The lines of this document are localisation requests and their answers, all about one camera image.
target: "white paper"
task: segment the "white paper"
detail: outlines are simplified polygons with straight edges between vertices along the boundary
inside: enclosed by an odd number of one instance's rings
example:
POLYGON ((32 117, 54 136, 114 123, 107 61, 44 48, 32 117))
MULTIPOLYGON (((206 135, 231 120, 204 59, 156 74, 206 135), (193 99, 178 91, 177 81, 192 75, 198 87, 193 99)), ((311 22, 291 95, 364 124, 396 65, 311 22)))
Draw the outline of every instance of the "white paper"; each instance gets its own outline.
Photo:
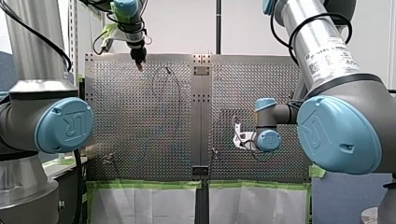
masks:
POLYGON ((99 189, 92 224, 194 224, 196 189, 99 189))
POLYGON ((211 189, 209 197, 210 223, 306 223, 306 190, 211 189))

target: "pegboard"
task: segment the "pegboard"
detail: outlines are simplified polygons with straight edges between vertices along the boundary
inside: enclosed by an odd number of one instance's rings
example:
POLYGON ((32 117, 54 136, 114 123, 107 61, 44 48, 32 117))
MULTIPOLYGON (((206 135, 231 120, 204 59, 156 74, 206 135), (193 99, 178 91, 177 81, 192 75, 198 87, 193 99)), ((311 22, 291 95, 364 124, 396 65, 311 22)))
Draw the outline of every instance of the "pegboard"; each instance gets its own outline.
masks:
POLYGON ((191 55, 88 55, 95 115, 89 178, 191 180, 191 55))
POLYGON ((129 54, 87 55, 89 179, 191 180, 193 165, 208 165, 211 179, 309 181, 295 126, 279 126, 274 154, 233 145, 233 116, 253 131, 257 99, 290 99, 299 70, 289 58, 149 55, 144 69, 129 54))
POLYGON ((310 161, 302 150, 295 125, 279 125, 281 149, 252 153, 233 145, 233 117, 242 132, 255 130, 257 99, 290 100, 299 69, 289 57, 213 56, 212 123, 208 150, 211 179, 252 179, 308 182, 310 161))

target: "light blue joint cap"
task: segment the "light blue joint cap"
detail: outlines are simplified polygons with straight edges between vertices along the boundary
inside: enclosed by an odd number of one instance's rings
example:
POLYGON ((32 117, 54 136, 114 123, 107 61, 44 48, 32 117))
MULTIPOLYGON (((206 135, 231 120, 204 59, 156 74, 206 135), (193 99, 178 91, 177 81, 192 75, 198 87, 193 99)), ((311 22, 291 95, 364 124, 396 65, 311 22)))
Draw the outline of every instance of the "light blue joint cap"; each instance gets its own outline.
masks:
POLYGON ((264 152, 277 150, 281 144, 282 137, 277 131, 271 129, 263 131, 257 137, 257 146, 264 152))
POLYGON ((272 15, 274 3, 275 0, 262 0, 262 12, 264 12, 264 14, 268 16, 272 15))
POLYGON ((256 101, 256 112, 264 110, 270 106, 276 105, 276 99, 274 98, 261 98, 256 101))
POLYGON ((130 18, 133 17, 139 10, 139 4, 137 0, 114 0, 114 7, 117 10, 122 11, 122 15, 128 15, 130 18))
POLYGON ((88 104, 77 98, 53 104, 35 127, 35 145, 47 153, 65 153, 82 147, 91 133, 93 113, 88 104))
POLYGON ((382 159, 375 129, 353 105, 331 96, 306 101, 297 117, 308 158, 321 168, 350 175, 374 172, 382 159))

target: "robotic arm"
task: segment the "robotic arm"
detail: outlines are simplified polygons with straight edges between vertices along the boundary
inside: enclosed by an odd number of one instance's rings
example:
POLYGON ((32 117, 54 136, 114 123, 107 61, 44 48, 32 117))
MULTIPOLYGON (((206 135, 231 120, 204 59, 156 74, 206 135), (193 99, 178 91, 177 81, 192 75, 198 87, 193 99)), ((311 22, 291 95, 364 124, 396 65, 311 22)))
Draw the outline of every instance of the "robotic arm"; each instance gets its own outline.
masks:
POLYGON ((115 22, 108 24, 103 31, 106 36, 102 44, 102 52, 108 52, 114 40, 125 41, 131 49, 131 57, 139 71, 143 71, 142 63, 146 61, 145 35, 147 30, 142 15, 145 5, 142 0, 106 0, 96 7, 107 12, 107 17, 115 22))
POLYGON ((263 6, 287 29, 286 46, 302 74, 289 104, 257 101, 256 148, 279 148, 276 125, 298 124, 304 152, 325 170, 396 173, 396 102, 379 77, 361 71, 339 33, 350 24, 356 1, 279 0, 263 6))

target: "ur logo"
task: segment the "ur logo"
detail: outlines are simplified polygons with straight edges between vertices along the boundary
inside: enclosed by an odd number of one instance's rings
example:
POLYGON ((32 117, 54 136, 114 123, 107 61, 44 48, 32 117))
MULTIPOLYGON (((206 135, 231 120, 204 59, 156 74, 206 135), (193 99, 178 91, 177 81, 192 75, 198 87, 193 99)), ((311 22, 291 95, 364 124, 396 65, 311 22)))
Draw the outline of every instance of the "ur logo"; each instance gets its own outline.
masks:
POLYGON ((270 147, 274 147, 276 144, 276 138, 274 136, 267 136, 267 144, 270 147))
POLYGON ((80 138, 87 134, 85 113, 81 111, 64 116, 64 122, 66 123, 65 135, 68 137, 66 141, 80 138))
POLYGON ((318 150, 327 147, 330 140, 324 130, 320 119, 312 115, 302 125, 304 140, 309 145, 312 154, 318 153, 318 150))

